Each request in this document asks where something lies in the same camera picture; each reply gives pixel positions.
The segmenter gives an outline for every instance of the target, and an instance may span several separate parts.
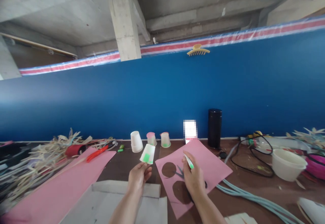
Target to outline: red scissors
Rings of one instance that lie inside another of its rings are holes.
[[[103,153],[105,150],[107,150],[109,147],[111,147],[112,145],[114,145],[116,142],[114,140],[109,141],[107,144],[105,144],[103,146],[103,148],[95,151],[94,153],[90,154],[87,159],[86,162],[90,162],[92,159],[94,159],[95,157],[99,156],[101,153]]]

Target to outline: yellow hair clip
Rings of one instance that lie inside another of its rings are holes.
[[[189,51],[187,55],[205,55],[206,53],[210,53],[207,49],[201,49],[201,44],[196,44],[193,46],[193,50]]]

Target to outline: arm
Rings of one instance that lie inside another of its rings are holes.
[[[116,207],[109,224],[134,224],[138,213],[138,204],[145,182],[151,177],[152,167],[139,163],[129,174],[128,190]]]
[[[197,164],[195,157],[187,151],[184,151],[184,153],[190,158],[194,165],[194,168],[190,169],[186,158],[183,158],[185,184],[199,211],[202,222],[204,224],[227,224],[220,211],[205,192],[203,171]]]

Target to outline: white paper cup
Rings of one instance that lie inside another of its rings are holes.
[[[156,146],[157,145],[157,140],[156,140],[155,133],[148,132],[147,133],[147,139],[148,139],[148,144],[151,144],[153,146]]]
[[[161,136],[161,146],[163,148],[168,148],[170,146],[169,133],[163,132],[160,134],[160,136]]]
[[[140,161],[148,164],[153,164],[153,158],[155,156],[156,147],[151,144],[146,144],[145,150],[142,152]]]
[[[143,149],[143,144],[140,138],[139,131],[133,131],[131,133],[131,148],[133,153],[138,153]]]

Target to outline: black thermos bottle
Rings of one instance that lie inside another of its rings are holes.
[[[220,149],[222,110],[209,109],[208,146]]]

